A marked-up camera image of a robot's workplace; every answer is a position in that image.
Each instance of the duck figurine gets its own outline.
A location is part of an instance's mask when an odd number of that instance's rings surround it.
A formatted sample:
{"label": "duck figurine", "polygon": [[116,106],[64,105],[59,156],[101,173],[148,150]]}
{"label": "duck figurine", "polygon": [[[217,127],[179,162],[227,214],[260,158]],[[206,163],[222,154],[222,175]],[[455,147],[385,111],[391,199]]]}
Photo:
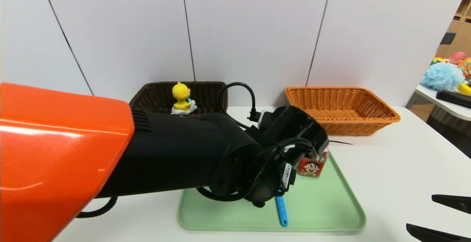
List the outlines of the duck figurine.
{"label": "duck figurine", "polygon": [[194,100],[190,99],[190,91],[187,85],[178,82],[172,88],[173,97],[177,100],[172,107],[172,114],[186,115],[195,111],[198,107]]}

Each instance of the orange wicker basket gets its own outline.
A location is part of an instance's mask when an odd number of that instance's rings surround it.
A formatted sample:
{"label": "orange wicker basket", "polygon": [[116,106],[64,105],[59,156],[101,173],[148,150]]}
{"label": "orange wicker basket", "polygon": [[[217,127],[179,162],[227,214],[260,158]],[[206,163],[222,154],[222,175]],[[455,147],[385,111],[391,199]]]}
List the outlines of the orange wicker basket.
{"label": "orange wicker basket", "polygon": [[364,88],[291,86],[291,105],[315,118],[328,135],[372,135],[401,120],[378,96]]}

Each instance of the tray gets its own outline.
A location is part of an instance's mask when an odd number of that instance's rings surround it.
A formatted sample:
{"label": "tray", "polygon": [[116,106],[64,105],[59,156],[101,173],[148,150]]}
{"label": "tray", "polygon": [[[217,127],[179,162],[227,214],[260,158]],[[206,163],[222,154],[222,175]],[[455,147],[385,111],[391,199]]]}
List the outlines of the tray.
{"label": "tray", "polygon": [[362,229],[366,216],[331,154],[319,178],[296,175],[284,195],[288,227],[278,221],[275,199],[256,208],[247,200],[217,202],[185,190],[178,222],[188,230],[348,232]]}

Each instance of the blue toothbrush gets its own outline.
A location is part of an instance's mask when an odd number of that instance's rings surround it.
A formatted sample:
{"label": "blue toothbrush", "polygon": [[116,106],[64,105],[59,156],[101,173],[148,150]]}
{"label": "blue toothbrush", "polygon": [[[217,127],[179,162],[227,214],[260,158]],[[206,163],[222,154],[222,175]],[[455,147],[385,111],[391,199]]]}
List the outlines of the blue toothbrush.
{"label": "blue toothbrush", "polygon": [[276,201],[276,209],[278,211],[278,218],[280,220],[280,224],[283,227],[287,227],[288,215],[286,215],[286,207],[284,206],[283,196],[275,196],[275,201]]}

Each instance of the colorful toy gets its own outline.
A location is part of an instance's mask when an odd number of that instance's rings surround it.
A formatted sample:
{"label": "colorful toy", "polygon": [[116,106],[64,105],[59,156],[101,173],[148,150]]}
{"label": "colorful toy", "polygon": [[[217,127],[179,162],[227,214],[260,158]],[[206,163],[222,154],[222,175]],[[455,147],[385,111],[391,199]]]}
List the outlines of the colorful toy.
{"label": "colorful toy", "polygon": [[466,96],[471,96],[471,88],[464,83],[458,86],[458,92]]}
{"label": "colorful toy", "polygon": [[471,57],[460,60],[458,68],[463,71],[464,77],[471,78]]}
{"label": "colorful toy", "polygon": [[458,64],[460,60],[466,59],[466,54],[464,51],[455,51],[450,55],[449,62],[452,64]]}
{"label": "colorful toy", "polygon": [[191,89],[187,85],[178,82],[172,88],[173,97],[177,100],[172,107],[172,114],[186,115],[195,111],[198,107],[194,100],[190,99]]}
{"label": "colorful toy", "polygon": [[309,177],[319,177],[329,156],[329,150],[324,150],[322,154],[313,153],[313,158],[303,158],[299,162],[298,173]]}
{"label": "colorful toy", "polygon": [[433,58],[432,63],[430,63],[430,65],[435,64],[435,63],[442,63],[442,62],[447,63],[448,59],[436,56],[436,57]]}

